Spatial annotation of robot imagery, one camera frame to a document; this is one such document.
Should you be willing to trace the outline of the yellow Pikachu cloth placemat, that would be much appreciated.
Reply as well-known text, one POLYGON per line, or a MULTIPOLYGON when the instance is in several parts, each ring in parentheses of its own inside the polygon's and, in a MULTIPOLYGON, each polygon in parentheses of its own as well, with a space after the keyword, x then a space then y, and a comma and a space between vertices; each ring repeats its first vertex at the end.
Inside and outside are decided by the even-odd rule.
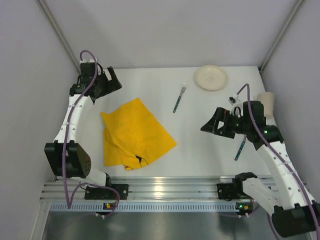
POLYGON ((101 112, 104 123, 103 164, 141 169, 164 156, 177 143, 139 98, 111 113, 101 112))

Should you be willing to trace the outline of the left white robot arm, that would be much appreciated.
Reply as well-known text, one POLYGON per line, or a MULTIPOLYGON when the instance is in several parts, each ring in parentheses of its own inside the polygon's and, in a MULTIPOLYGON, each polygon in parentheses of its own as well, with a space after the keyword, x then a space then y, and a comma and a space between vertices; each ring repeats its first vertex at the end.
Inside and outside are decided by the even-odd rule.
POLYGON ((69 90, 67 112, 53 142, 44 152, 55 176, 110 187, 110 176, 92 166, 88 153, 80 145, 85 120, 97 99, 122 88, 112 66, 103 70, 91 59, 81 61, 80 75, 69 90))

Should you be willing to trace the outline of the fork with green handle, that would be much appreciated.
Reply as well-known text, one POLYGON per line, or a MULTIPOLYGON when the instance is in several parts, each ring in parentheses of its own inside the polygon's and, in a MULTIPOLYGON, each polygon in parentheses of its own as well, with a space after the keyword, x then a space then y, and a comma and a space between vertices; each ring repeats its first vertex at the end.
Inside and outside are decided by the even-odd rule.
POLYGON ((179 96, 177 98, 177 101, 176 101, 175 106, 173 108, 173 111, 172 111, 173 113, 175 113, 177 111, 177 108, 179 106, 180 100, 181 100, 183 94, 185 93, 186 89, 187 89, 187 84, 183 83, 182 86, 181 86, 180 93, 179 93, 179 96))

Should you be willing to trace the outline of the beige paper cup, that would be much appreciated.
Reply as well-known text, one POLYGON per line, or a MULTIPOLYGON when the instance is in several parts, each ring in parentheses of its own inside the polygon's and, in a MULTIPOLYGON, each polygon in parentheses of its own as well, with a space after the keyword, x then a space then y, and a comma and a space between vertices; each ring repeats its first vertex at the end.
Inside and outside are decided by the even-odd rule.
POLYGON ((257 96, 257 100, 263 105, 263 113, 267 119, 273 118, 275 95, 273 92, 261 92, 257 96))

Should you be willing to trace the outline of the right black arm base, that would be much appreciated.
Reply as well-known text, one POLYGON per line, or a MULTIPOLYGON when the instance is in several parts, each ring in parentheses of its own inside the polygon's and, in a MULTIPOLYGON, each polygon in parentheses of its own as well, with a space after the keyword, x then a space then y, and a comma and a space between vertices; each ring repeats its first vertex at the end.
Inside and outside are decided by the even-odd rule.
POLYGON ((216 187, 219 200, 228 202, 241 199, 243 196, 240 188, 233 183, 218 183, 216 187))

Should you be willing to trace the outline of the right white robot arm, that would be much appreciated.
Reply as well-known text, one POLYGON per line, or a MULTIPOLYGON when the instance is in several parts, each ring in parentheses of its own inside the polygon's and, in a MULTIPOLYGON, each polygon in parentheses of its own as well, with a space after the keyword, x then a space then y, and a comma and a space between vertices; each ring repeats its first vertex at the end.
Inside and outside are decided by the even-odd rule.
POLYGON ((320 204, 298 176, 278 127, 267 124, 261 102, 245 101, 242 108, 233 110, 218 107, 200 130, 230 139, 245 135, 253 144, 272 175, 278 195, 252 172, 239 173, 232 182, 237 194, 253 198, 269 214, 279 236, 320 233, 320 204))

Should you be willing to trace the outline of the spoon with green handle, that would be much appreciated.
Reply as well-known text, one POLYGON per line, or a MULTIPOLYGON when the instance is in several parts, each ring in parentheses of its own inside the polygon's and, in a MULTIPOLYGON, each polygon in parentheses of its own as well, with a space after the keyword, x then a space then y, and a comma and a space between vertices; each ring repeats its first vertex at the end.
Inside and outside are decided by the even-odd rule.
POLYGON ((237 161, 237 160, 239 159, 239 157, 240 157, 240 155, 241 155, 241 153, 242 153, 242 151, 243 151, 243 148, 244 148, 246 142, 247 142, 247 137, 244 136, 244 138, 243 138, 243 140, 242 140, 242 142, 241 142, 241 144, 240 144, 240 147, 239 147, 239 149, 238 149, 238 151, 237 151, 237 153, 236 153, 236 156, 235 156, 235 158, 234 158, 235 161, 237 161))

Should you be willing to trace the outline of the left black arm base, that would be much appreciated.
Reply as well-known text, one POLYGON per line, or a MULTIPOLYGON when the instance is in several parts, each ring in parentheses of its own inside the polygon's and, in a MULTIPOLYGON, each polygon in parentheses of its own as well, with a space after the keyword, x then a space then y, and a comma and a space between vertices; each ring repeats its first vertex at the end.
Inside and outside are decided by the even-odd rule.
MULTIPOLYGON (((111 186, 119 193, 120 200, 126 200, 129 193, 128 184, 113 184, 111 186)), ((87 186, 85 189, 85 200, 116 200, 117 194, 112 191, 101 187, 87 186)))

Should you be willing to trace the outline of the cream round plate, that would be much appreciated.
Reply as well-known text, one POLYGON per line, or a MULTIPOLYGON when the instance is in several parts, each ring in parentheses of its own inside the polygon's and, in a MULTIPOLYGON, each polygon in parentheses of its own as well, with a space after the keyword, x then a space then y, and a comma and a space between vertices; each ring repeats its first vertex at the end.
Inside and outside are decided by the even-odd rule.
POLYGON ((218 91, 227 85, 228 75, 219 66, 204 65, 195 71, 193 79, 204 90, 218 91))

